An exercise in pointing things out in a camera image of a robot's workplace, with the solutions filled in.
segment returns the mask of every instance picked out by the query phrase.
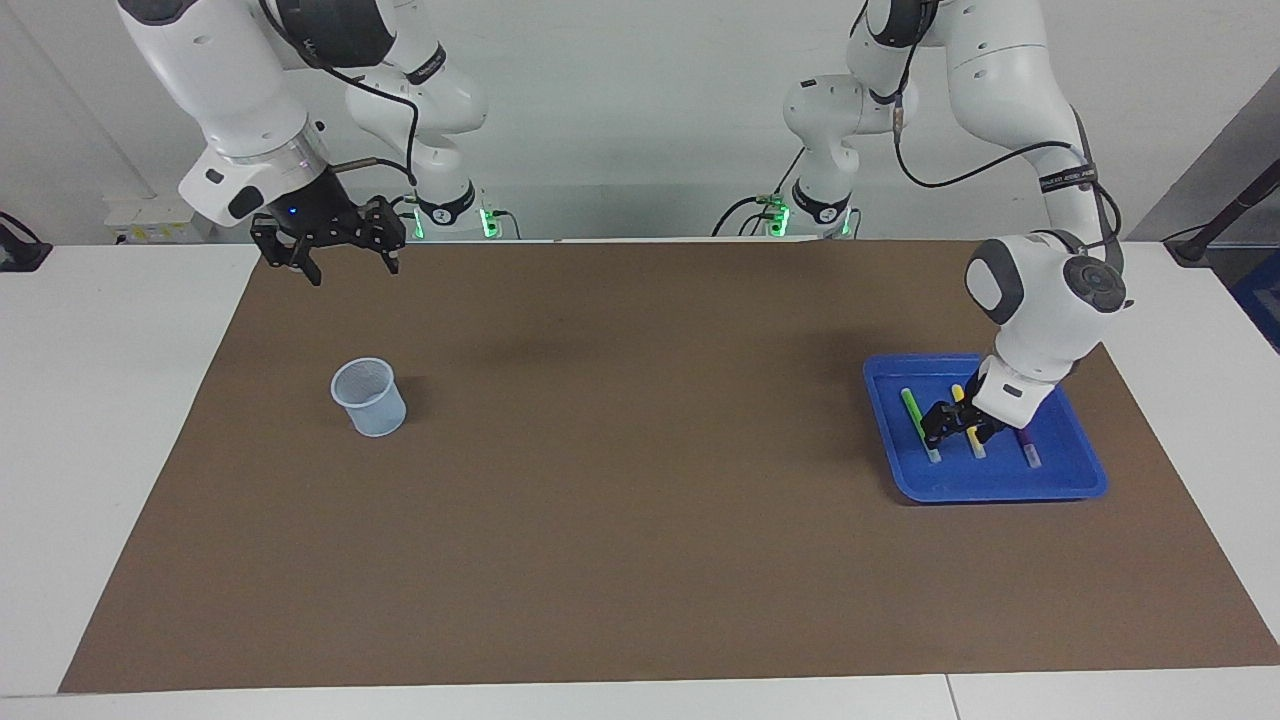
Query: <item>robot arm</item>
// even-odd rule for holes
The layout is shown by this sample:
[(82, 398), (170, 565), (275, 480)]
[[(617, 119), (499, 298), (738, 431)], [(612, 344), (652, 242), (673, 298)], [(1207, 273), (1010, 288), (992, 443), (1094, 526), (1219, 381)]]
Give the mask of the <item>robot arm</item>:
[[(306, 109), (284, 86), (284, 68), (300, 60), (370, 68), (369, 85), (413, 104), (417, 160), (407, 170), (420, 204), (458, 209), (448, 223), (434, 215), (439, 225), (479, 225), (479, 218), (458, 222), (476, 192), (443, 136), (480, 127), (486, 104), (470, 78), (445, 64), (420, 0), (118, 3), (143, 58), (207, 142), (179, 192), (221, 225), (252, 217), (251, 234), (273, 266), (301, 269), (319, 284), (311, 249), (346, 243), (379, 252), (394, 273), (404, 245), (392, 204), (379, 196), (356, 206), (338, 182)], [(407, 150), (415, 115), (408, 105), (352, 87), (348, 108), (362, 128)]]
[[(1007, 425), (1027, 427), (1129, 301), (1097, 170), (1083, 127), (1053, 78), (1037, 1), (870, 0), (850, 38), (851, 74), (826, 81), (833, 88), (826, 95), (858, 102), (826, 110), (840, 122), (824, 118), (833, 100), (819, 97), (823, 78), (801, 83), (788, 97), (787, 123), (801, 128), (796, 135), (805, 141), (805, 155), (836, 156), (827, 150), (833, 136), (892, 132), (900, 140), (916, 105), (908, 81), (919, 46), (946, 49), (951, 109), (961, 127), (1011, 151), (1039, 146), (1023, 156), (1041, 177), (1055, 228), (988, 240), (970, 259), (965, 284), (1000, 332), (966, 400), (938, 402), (925, 415), (927, 442), (936, 447), (970, 427), (983, 441)], [(791, 117), (797, 113), (799, 120)], [(810, 188), (826, 191), (819, 200), (829, 202), (852, 188), (852, 173), (847, 164), (812, 161), (792, 188), (797, 206), (813, 196)], [(829, 213), (814, 219), (819, 232), (836, 224)]]

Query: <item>translucent cup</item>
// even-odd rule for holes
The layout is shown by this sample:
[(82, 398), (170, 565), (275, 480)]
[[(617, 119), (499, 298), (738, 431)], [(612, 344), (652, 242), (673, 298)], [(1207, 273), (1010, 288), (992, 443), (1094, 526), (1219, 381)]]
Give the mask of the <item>translucent cup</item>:
[(361, 357), (347, 363), (333, 375), (329, 393), (365, 437), (389, 436), (404, 423), (404, 400), (385, 360)]

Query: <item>blue plastic tray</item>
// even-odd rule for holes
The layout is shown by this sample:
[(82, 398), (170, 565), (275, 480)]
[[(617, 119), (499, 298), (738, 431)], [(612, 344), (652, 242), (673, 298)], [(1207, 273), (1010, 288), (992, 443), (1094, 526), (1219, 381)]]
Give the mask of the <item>blue plastic tray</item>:
[(977, 355), (881, 355), (863, 368), (902, 493), (916, 502), (1084, 500), (1106, 493), (1106, 471), (1061, 388), (1048, 396), (1028, 428), (1042, 468), (1027, 464), (1012, 430), (991, 438), (984, 460), (975, 459), (969, 438), (957, 434), (938, 448), (942, 462), (929, 462), (902, 404), (902, 388), (911, 388), (920, 411), (928, 413), (934, 402), (951, 401), (951, 386), (965, 384), (978, 363)]

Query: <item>black strap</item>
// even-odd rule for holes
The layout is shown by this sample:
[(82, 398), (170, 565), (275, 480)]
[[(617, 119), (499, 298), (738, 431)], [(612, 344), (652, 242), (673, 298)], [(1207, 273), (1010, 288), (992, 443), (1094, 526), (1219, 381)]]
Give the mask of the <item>black strap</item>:
[(448, 53), (444, 51), (444, 46), (440, 44), (435, 45), (435, 55), (431, 55), (422, 67), (411, 72), (408, 74), (410, 85), (422, 85), (424, 82), (435, 77), (435, 73), (444, 68), (444, 61), (449, 59)]
[(472, 204), (476, 201), (476, 186), (475, 183), (467, 184), (467, 191), (462, 193), (462, 197), (445, 202), (444, 205), (436, 205), (434, 202), (428, 202), (426, 200), (419, 200), (417, 206), (426, 213), (426, 217), (431, 219), (439, 227), (451, 227), (458, 222), (458, 218), (466, 213)]
[(791, 188), (791, 197), (795, 199), (796, 208), (813, 217), (813, 222), (819, 225), (829, 225), (840, 219), (840, 217), (845, 214), (845, 210), (849, 209), (849, 199), (852, 197), (852, 193), (846, 195), (845, 199), (838, 202), (822, 202), (820, 200), (814, 200), (813, 197), (805, 195), (804, 191), (800, 190), (800, 183), (796, 182), (795, 187)]
[(1088, 165), (1068, 168), (1060, 173), (1042, 177), (1041, 192), (1053, 192), (1055, 190), (1062, 190), (1064, 187), (1075, 187), (1078, 184), (1097, 182), (1097, 179), (1098, 168), (1093, 163), (1089, 163)]

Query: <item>brown table mat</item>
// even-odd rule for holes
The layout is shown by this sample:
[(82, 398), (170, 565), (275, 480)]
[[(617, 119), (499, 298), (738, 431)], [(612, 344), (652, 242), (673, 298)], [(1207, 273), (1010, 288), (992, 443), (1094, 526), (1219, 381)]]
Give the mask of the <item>brown table mat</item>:
[[(989, 343), (970, 250), (259, 268), (61, 691), (1280, 664), (1101, 350), (1066, 387), (1105, 498), (893, 488), (861, 364)], [(362, 355), (410, 406), (389, 438), (328, 395)]]

